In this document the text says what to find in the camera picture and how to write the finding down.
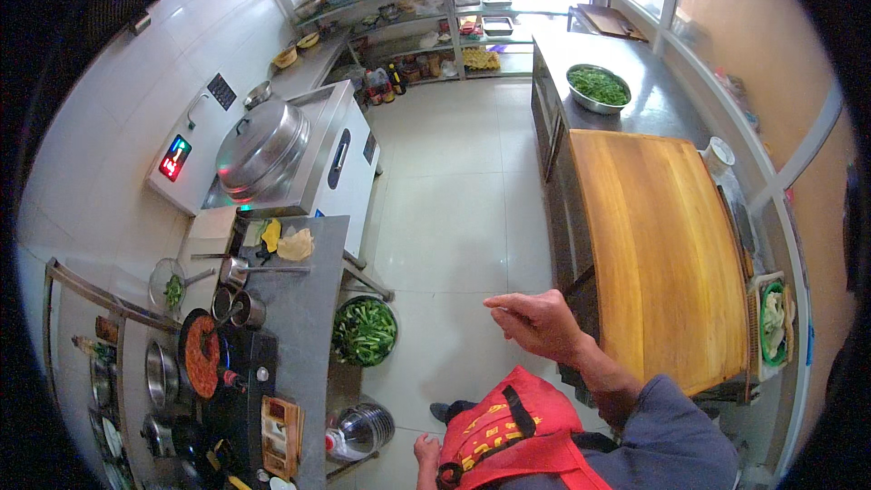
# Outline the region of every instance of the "digital display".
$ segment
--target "digital display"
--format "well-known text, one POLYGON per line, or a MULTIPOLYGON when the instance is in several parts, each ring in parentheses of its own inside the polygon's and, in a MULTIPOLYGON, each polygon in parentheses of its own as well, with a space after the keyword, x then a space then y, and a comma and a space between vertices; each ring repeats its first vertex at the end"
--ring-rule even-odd
POLYGON ((175 140, 169 145, 169 149, 158 164, 160 174, 169 178, 170 181, 175 181, 179 177, 181 167, 185 164, 190 152, 190 142, 183 139, 181 135, 176 135, 175 140))

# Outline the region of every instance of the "chopped greens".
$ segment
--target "chopped greens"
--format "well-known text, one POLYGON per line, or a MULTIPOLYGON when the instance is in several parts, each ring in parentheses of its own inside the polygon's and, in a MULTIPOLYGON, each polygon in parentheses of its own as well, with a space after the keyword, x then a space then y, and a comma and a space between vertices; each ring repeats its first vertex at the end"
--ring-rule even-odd
POLYGON ((335 315, 333 352, 342 363, 373 367, 390 354, 395 343, 396 320, 377 299, 352 299, 335 315))
POLYGON ((580 67, 570 70, 568 78, 569 82, 578 92, 599 103, 623 106, 629 102, 629 95, 626 94, 626 90, 609 73, 598 69, 580 67))
POLYGON ((179 301, 181 301, 181 296, 184 293, 185 286, 181 283, 181 277, 179 275, 172 275, 169 282, 166 283, 166 291, 164 291, 166 306, 174 309, 179 304, 179 301))

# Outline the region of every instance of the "green basket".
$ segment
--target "green basket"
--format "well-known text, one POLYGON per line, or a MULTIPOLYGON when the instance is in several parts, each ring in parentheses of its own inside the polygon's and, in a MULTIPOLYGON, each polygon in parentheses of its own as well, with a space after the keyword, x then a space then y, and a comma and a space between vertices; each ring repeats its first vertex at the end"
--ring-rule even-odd
POLYGON ((765 300, 769 293, 783 293, 783 284, 780 281, 775 281, 766 286, 762 293, 762 298, 759 301, 759 350, 762 352, 762 360, 772 367, 777 367, 787 357, 787 338, 784 335, 782 341, 777 347, 777 355, 774 358, 768 358, 768 352, 765 348, 765 300))

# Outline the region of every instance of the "red apron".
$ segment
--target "red apron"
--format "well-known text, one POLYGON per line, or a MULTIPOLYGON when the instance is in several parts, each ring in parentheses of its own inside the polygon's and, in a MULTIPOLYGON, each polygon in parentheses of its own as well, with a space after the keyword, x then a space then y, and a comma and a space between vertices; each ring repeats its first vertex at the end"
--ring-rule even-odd
POLYGON ((444 436, 437 484, 473 490, 517 475, 559 474, 570 490, 611 490, 572 441, 582 431, 568 397, 517 365, 444 436))

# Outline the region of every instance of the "person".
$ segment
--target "person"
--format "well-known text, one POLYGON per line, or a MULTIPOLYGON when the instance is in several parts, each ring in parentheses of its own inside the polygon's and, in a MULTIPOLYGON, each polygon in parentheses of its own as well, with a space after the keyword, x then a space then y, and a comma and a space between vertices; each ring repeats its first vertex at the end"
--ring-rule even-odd
POLYGON ((577 370, 617 434, 583 432, 568 397, 519 365, 480 403, 435 403, 444 444, 414 444, 417 490, 732 488, 733 445, 666 375, 642 385, 581 331, 557 289, 484 306, 526 351, 577 370))

